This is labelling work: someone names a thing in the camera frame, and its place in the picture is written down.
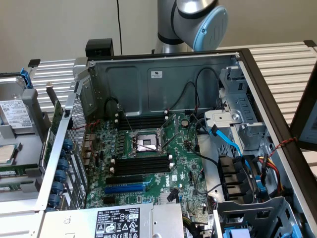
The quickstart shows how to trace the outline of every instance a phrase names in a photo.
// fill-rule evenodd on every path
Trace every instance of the green circuit board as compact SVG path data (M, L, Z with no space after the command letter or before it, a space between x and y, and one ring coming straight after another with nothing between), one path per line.
M206 222L208 220L207 211L203 212L202 204L207 204L207 197L198 195L194 189L193 181L196 181L200 170L202 169L202 160L193 152L189 151L184 145L187 141L187 128L181 126L181 120L189 120L189 116L184 114L176 114L176 120L171 120L164 128L165 142L179 131L179 134L167 145L164 150L173 156L174 166L169 173L158 173L143 175L143 182L151 181L145 192L133 193L117 193L115 196L115 204L104 204L106 178L112 176L109 172L109 163L111 160L111 143L116 142L118 146L119 138L122 140L124 136L123 158L129 158L131 152L131 137L128 131L117 131L111 126L111 123L102 121L94 130L97 135L97 143L95 151L104 151L104 159L100 160L98 167L95 166L95 160L90 159L89 169L87 171L89 178L89 191L87 194L86 208L99 208L105 206L119 206L130 204L154 203L159 204L160 196L169 194L174 188L179 190L180 203L183 215L191 217L192 221ZM189 141L191 146L195 146L194 127L190 130ZM193 181L190 182L189 172L192 172ZM206 190L206 183L200 177L197 189L199 191Z

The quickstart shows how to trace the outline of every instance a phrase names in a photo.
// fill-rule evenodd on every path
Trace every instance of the metal mesh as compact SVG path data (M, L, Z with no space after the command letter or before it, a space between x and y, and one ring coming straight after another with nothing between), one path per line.
M83 107L81 105L80 97L79 95L76 95L76 99L73 105L73 112L71 115L74 125L73 128L78 128L81 126L86 125L85 115L83 111ZM81 151L83 143L84 143L84 137L85 137L85 127L80 128L78 130L68 130L67 134L69 139L72 141L76 141L78 143L78 148Z

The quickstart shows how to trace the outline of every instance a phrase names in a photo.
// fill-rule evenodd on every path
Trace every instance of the blue pcie slot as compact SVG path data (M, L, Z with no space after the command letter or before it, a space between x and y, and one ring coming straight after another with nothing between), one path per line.
M141 183L105 187L105 194L124 193L124 192L145 192L145 185Z

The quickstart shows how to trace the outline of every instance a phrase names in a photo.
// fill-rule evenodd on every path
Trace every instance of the power supply label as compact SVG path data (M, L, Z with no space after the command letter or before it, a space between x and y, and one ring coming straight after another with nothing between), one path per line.
M95 238L139 238L140 208L99 211Z
M0 107L13 129L32 127L22 100L1 101Z

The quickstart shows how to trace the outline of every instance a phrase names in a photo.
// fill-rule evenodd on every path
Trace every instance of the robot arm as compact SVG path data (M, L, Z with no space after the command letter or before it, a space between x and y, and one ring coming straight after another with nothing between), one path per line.
M155 53L215 50L228 14L218 0L158 0L158 42Z

